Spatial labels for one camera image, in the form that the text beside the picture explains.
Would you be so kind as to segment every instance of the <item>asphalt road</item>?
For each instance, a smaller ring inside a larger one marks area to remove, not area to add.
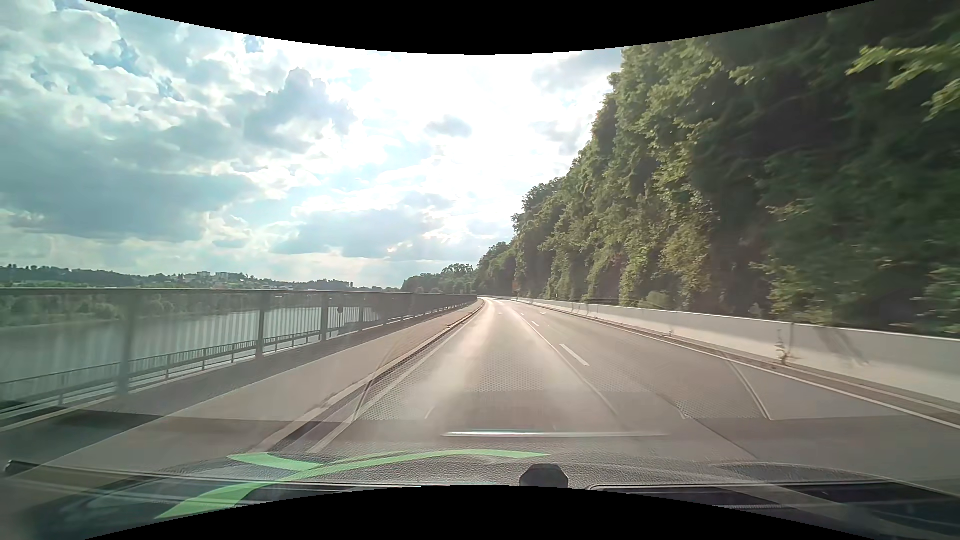
[[[451,448],[960,479],[960,430],[523,303],[484,309],[285,452]]]

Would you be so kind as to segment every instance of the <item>concrete barrier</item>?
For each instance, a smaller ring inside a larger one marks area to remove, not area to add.
[[[960,339],[641,307],[519,300],[960,403]]]

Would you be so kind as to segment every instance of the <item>white cloud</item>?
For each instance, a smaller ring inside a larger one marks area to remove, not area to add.
[[[617,50],[384,54],[69,4],[0,15],[0,262],[382,286],[475,263],[569,166],[618,66]]]

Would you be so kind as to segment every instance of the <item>forest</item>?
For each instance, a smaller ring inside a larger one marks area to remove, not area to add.
[[[480,294],[960,333],[960,4],[624,50]]]

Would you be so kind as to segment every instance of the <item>road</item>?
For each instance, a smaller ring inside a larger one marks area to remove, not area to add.
[[[284,450],[602,451],[960,478],[958,429],[543,307],[483,301],[430,355]]]
[[[244,452],[327,459],[495,449],[621,471],[662,471],[665,459],[694,468],[760,461],[933,486],[960,479],[957,428],[570,314],[482,302],[465,324],[451,326],[477,306],[164,412],[66,455],[62,439],[80,441],[77,433],[90,427],[48,427],[29,437],[31,448],[57,448],[59,465],[126,471]],[[327,396],[386,370],[443,328],[452,330],[423,354],[385,371],[345,406],[325,409],[332,414],[311,416]],[[409,343],[400,347],[398,339]],[[410,479],[448,481],[433,474],[424,465]],[[472,474],[460,480],[482,481],[486,472]],[[596,479],[576,480],[574,487]]]

